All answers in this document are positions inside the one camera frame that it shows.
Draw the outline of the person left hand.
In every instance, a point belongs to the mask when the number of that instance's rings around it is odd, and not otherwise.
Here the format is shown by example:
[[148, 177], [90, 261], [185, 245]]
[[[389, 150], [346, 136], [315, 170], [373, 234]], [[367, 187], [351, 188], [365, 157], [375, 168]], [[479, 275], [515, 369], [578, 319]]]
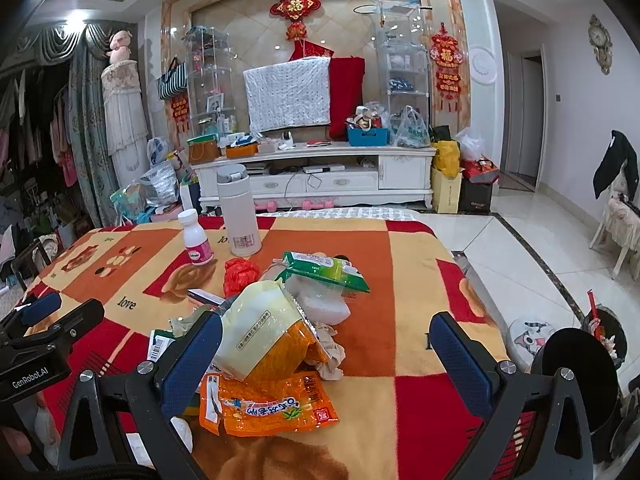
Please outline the person left hand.
[[24, 434], [21, 431], [17, 431], [13, 428], [2, 427], [1, 432], [6, 438], [6, 442], [9, 443], [11, 450], [17, 456], [25, 456], [32, 452], [32, 446]]

